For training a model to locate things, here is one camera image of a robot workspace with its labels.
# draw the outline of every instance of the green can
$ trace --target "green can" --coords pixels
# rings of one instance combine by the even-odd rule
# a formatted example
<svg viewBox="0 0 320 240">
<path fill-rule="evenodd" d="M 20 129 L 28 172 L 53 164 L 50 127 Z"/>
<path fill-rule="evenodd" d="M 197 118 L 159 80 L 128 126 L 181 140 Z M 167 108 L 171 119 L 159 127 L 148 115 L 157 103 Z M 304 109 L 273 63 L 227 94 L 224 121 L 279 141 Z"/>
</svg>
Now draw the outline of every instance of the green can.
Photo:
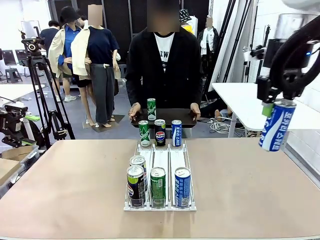
<svg viewBox="0 0 320 240">
<path fill-rule="evenodd" d="M 150 146 L 150 129 L 148 125 L 148 121 L 142 120 L 139 121 L 139 132 L 141 138 L 141 146 L 147 148 Z"/>
<path fill-rule="evenodd" d="M 157 119 L 156 99 L 148 98 L 146 100 L 146 106 L 148 109 L 148 120 L 154 121 Z"/>
<path fill-rule="evenodd" d="M 154 167 L 150 172 L 152 207 L 161 209 L 166 206 L 166 171 L 162 167 Z"/>
</svg>

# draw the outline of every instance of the white sneaker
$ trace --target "white sneaker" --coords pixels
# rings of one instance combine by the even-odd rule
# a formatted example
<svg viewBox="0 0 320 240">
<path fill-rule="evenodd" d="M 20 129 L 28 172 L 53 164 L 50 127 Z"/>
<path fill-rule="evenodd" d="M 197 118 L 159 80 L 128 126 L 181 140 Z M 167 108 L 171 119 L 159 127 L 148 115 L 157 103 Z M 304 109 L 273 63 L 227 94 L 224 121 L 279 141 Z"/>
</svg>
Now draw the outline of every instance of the white sneaker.
<svg viewBox="0 0 320 240">
<path fill-rule="evenodd" d="M 64 101 L 65 101 L 66 103 L 67 103 L 67 102 L 71 102 L 71 101 L 76 100 L 76 99 L 77 99 L 76 96 L 71 96 L 71 95 L 64 97 Z"/>
</svg>

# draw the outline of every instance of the tripod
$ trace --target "tripod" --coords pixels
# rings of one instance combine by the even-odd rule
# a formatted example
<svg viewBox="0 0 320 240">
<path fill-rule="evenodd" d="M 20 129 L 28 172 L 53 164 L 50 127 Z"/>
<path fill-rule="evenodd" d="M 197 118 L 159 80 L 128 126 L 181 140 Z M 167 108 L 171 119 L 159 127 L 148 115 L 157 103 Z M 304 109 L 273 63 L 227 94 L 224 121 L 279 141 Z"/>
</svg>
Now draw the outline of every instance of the tripod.
<svg viewBox="0 0 320 240">
<path fill-rule="evenodd" d="M 40 79 L 37 73 L 37 67 L 39 70 L 44 70 L 45 76 L 48 80 L 49 86 L 51 88 L 51 92 L 54 93 L 53 89 L 53 82 L 55 84 L 56 89 L 59 89 L 57 86 L 56 81 L 54 80 L 54 75 L 50 66 L 49 60 L 42 56 L 40 51 L 35 50 L 30 52 L 30 55 L 27 57 L 27 60 L 22 61 L 24 65 L 26 65 L 30 72 L 31 82 L 33 85 L 33 90 L 35 94 L 36 104 L 39 110 L 40 120 L 42 124 L 42 134 L 44 137 L 45 146 L 47 149 L 51 147 L 50 143 L 50 137 L 49 134 L 52 131 L 53 137 L 55 140 L 64 140 L 66 139 L 67 133 L 69 133 L 69 136 L 71 139 L 75 139 L 74 132 L 72 130 L 71 124 L 68 119 L 68 115 L 65 109 L 65 106 L 63 104 L 63 101 L 61 99 L 60 92 L 58 92 L 58 96 L 61 102 L 61 106 L 63 109 L 63 113 L 65 115 L 66 121 L 64 121 L 63 115 L 61 113 L 60 107 L 58 105 L 57 99 L 54 97 L 54 104 L 55 104 L 55 110 L 49 110 L 44 92 L 41 88 Z M 40 106 L 39 99 L 37 97 L 37 90 L 36 85 L 39 86 L 39 93 L 41 98 L 41 106 Z"/>
</svg>

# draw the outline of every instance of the navy t-shirt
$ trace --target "navy t-shirt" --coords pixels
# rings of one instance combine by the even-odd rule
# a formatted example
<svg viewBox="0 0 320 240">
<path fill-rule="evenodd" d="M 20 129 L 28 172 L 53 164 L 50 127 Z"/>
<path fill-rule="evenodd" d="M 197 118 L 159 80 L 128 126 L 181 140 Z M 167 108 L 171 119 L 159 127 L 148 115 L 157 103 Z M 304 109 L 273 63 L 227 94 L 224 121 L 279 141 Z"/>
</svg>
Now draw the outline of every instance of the navy t-shirt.
<svg viewBox="0 0 320 240">
<path fill-rule="evenodd" d="M 88 54 L 93 64 L 109 64 L 112 66 L 114 50 L 119 49 L 115 36 L 109 29 L 96 29 L 89 26 Z"/>
<path fill-rule="evenodd" d="M 52 40 L 55 38 L 58 31 L 59 30 L 56 28 L 47 28 L 42 30 L 40 33 L 40 37 L 44 38 L 43 45 L 45 46 L 47 56 Z"/>
</svg>

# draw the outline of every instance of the black can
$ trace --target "black can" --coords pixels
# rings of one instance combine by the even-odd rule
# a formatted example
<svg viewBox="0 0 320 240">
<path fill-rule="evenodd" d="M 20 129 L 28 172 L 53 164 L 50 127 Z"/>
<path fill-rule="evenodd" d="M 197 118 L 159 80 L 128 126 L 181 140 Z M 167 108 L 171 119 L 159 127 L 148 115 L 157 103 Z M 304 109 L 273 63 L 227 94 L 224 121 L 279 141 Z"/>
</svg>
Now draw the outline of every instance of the black can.
<svg viewBox="0 0 320 240">
<path fill-rule="evenodd" d="M 145 204 L 145 173 L 142 166 L 133 165 L 126 170 L 128 194 L 133 208 L 142 208 Z"/>
<path fill-rule="evenodd" d="M 154 138 L 157 147 L 164 147 L 166 145 L 166 121 L 157 119 L 154 121 Z"/>
</svg>

